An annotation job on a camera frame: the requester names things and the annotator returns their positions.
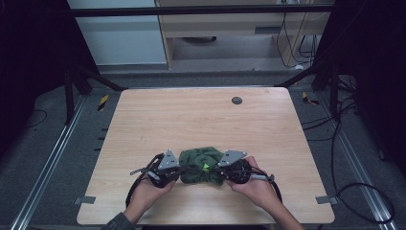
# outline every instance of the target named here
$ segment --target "wooden table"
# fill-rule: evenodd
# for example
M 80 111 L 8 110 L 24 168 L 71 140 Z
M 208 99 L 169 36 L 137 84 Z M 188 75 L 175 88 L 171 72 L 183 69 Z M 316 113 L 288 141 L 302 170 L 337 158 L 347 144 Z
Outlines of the wooden table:
M 241 97 L 241 104 L 233 104 Z M 276 176 L 285 206 L 301 223 L 330 223 L 320 175 L 288 91 L 284 88 L 137 89 L 122 93 L 82 203 L 80 224 L 106 224 L 124 210 L 130 172 L 172 149 L 244 150 Z M 140 224 L 266 224 L 275 221 L 225 183 L 186 185 L 180 180 Z

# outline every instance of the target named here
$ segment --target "aluminum rail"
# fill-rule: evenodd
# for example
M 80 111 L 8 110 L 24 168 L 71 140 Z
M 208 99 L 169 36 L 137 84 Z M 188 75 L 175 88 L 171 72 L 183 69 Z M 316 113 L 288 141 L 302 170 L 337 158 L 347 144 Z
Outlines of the aluminum rail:
M 79 120 L 85 101 L 86 97 L 79 98 L 76 113 L 72 122 L 70 123 L 70 125 L 66 125 L 65 128 L 62 130 L 58 140 L 56 141 L 54 149 L 48 158 L 47 163 L 45 164 L 40 176 L 35 182 L 33 189 L 31 190 L 17 217 L 11 224 L 11 230 L 24 230 L 27 228 L 29 221 L 35 211 L 35 208 L 38 205 L 39 200 L 42 198 L 42 195 L 47 188 L 48 182 L 53 175 L 59 158 L 65 150 L 66 144 L 68 143 L 68 140 Z

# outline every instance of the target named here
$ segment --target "metal frame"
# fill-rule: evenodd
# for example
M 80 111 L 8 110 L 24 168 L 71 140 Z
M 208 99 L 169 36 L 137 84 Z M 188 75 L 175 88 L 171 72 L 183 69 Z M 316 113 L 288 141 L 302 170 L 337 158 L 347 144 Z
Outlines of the metal frame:
M 152 7 L 116 9 L 72 9 L 54 11 L 54 15 L 74 17 L 96 16 L 142 16 L 176 14 L 218 14 L 218 13 L 259 13 L 259 12 L 333 12 L 353 8 L 353 5 L 334 4 L 283 4 L 283 5 L 234 5 L 234 6 L 193 6 L 193 7 Z
M 69 141 L 69 138 L 76 126 L 76 123 L 80 117 L 81 111 L 83 110 L 83 106 L 86 102 L 87 97 L 80 96 L 75 116 L 72 119 L 70 125 L 66 125 L 65 128 L 62 130 L 56 144 L 54 146 L 53 151 L 51 152 L 50 157 L 48 158 L 44 168 L 42 169 L 41 174 L 39 175 L 38 179 L 36 180 L 33 189 L 31 190 L 28 198 L 24 202 L 23 207 L 18 212 L 17 217 L 11 224 L 11 229 L 18 229 L 23 230 L 26 229 L 33 213 L 35 211 L 36 206 L 39 203 L 39 200 L 42 198 L 42 195 L 47 188 L 48 182 L 50 181 L 53 172 L 57 166 L 57 162 L 59 161 L 60 156 L 62 155 L 63 151 L 65 150 L 66 144 Z

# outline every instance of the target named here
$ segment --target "crumpled green towel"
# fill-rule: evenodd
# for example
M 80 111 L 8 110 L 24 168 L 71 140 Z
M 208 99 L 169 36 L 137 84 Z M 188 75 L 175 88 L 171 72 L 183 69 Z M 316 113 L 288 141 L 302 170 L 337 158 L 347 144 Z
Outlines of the crumpled green towel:
M 179 164 L 186 168 L 180 179 L 185 184 L 213 182 L 223 184 L 223 177 L 215 171 L 223 153 L 213 147 L 184 150 L 180 153 Z

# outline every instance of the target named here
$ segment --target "gray floor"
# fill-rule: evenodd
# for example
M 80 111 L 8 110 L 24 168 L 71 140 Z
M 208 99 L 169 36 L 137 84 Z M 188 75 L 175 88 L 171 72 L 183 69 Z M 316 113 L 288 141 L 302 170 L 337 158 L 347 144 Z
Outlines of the gray floor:
M 128 87 L 189 87 L 189 86 L 236 86 L 273 85 L 285 81 L 299 70 L 283 66 L 278 51 L 270 37 L 218 37 L 212 43 L 191 43 L 178 39 L 170 70 L 143 70 L 137 73 L 106 74 L 112 81 Z M 305 103 L 302 92 L 310 100 L 323 102 L 326 91 L 314 93 L 309 88 L 311 77 L 298 82 L 289 91 L 302 123 L 327 116 L 322 104 Z M 91 173 L 96 164 L 102 137 L 108 128 L 120 93 L 91 80 L 94 90 L 84 97 L 83 111 L 78 124 L 61 155 L 54 173 L 37 203 L 29 223 L 32 229 L 76 229 L 81 228 L 76 216 L 79 206 L 76 197 L 84 195 Z M 109 95 L 103 111 L 97 107 L 103 95 Z M 348 93 L 340 93 L 345 99 Z M 8 229 L 30 194 L 36 179 L 41 174 L 48 156 L 64 129 L 65 106 L 63 88 L 57 88 L 40 96 L 35 103 L 37 110 L 27 127 L 10 149 L 11 158 L 2 162 L 0 174 L 0 226 Z M 378 149 L 365 128 L 362 118 L 354 109 L 343 115 L 342 133 L 345 133 L 373 185 L 387 194 L 395 204 L 397 229 L 406 229 L 406 180 L 391 161 L 381 161 Z M 333 133 L 332 123 L 307 130 L 306 138 L 314 156 L 317 168 L 324 182 L 327 194 L 334 196 L 331 182 L 330 147 L 325 139 Z M 340 141 L 334 149 L 334 169 L 338 187 L 355 182 L 354 173 L 346 149 Z M 345 199 L 358 212 L 373 218 L 370 204 L 359 189 L 345 194 Z M 342 203 L 333 205 L 336 220 L 323 229 L 383 229 L 354 215 Z M 307 225 L 316 229 L 318 225 Z

